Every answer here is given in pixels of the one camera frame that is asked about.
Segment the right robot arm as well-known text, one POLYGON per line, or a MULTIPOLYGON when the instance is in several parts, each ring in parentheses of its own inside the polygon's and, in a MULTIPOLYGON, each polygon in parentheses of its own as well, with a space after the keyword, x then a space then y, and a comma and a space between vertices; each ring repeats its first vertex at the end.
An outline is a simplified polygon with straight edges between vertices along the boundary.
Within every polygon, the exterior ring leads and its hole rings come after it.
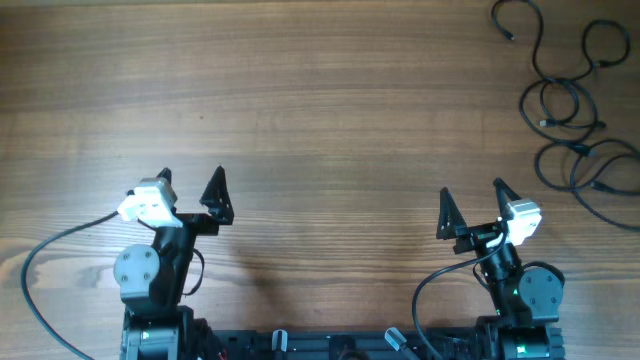
POLYGON ((466 224, 446 188, 440 190, 436 237, 453 239, 456 254, 475 254, 474 276, 484 282, 495 308, 472 328, 445 330, 436 339, 446 359, 562 359, 559 321, 565 278, 556 267, 524 264, 516 248, 542 221, 539 206, 517 195, 502 179, 494 180, 500 215, 495 221, 466 224))

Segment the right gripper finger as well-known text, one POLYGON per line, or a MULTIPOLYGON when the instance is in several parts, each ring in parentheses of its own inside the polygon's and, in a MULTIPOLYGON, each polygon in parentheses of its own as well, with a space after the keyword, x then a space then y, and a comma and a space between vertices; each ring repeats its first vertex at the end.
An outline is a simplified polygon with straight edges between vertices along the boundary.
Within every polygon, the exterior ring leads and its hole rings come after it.
POLYGON ((521 197, 514 190, 512 190, 500 177, 497 177, 493 181, 493 186, 495 188, 496 199, 498 202, 501 217, 503 219, 511 219, 512 216, 507 210, 507 204, 510 201, 520 200, 521 197))
POLYGON ((449 189, 443 187, 439 194, 440 208, 436 238, 447 240, 464 236, 468 227, 449 189))

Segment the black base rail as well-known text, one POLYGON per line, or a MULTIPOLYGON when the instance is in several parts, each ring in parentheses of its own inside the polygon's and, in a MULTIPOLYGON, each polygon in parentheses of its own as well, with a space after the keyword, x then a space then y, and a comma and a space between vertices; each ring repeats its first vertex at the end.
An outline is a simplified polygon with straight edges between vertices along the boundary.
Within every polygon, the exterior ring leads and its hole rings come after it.
MULTIPOLYGON (((541 359, 566 357, 558 328, 490 330, 436 328, 427 339, 444 359, 541 359)), ((431 359, 414 332, 209 331, 188 351, 175 330, 133 330, 123 335, 121 359, 431 359)))

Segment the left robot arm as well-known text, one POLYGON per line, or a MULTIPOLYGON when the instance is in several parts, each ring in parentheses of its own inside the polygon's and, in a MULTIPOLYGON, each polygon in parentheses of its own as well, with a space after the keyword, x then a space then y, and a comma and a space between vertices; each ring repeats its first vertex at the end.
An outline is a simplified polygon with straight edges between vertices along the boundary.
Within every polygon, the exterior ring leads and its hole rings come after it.
POLYGON ((227 350, 204 318, 182 306, 190 289, 185 282, 194 258, 203 256, 195 248, 199 236, 216 236, 219 228, 233 223, 234 211, 219 166, 209 180, 199 203, 204 213, 180 213, 172 186, 172 172, 165 168, 142 179, 129 190, 117 213, 154 232, 153 242, 126 247, 116 258, 113 274, 125 305, 120 345, 121 359, 226 359, 227 350))

